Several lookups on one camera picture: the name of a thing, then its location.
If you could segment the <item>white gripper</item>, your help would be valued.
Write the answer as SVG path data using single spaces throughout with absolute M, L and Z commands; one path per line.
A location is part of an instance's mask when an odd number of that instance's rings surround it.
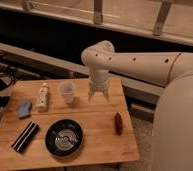
M 110 101 L 107 90 L 109 89 L 109 73 L 107 70 L 90 69 L 89 70 L 89 92 L 88 101 L 94 96 L 95 92 L 103 92 L 107 101 Z

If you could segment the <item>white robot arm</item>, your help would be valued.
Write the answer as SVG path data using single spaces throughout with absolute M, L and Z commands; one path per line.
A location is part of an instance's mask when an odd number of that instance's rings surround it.
M 158 99 L 150 171 L 193 171 L 193 53 L 117 53 L 104 40 L 81 53 L 89 93 L 108 90 L 110 71 L 164 88 Z

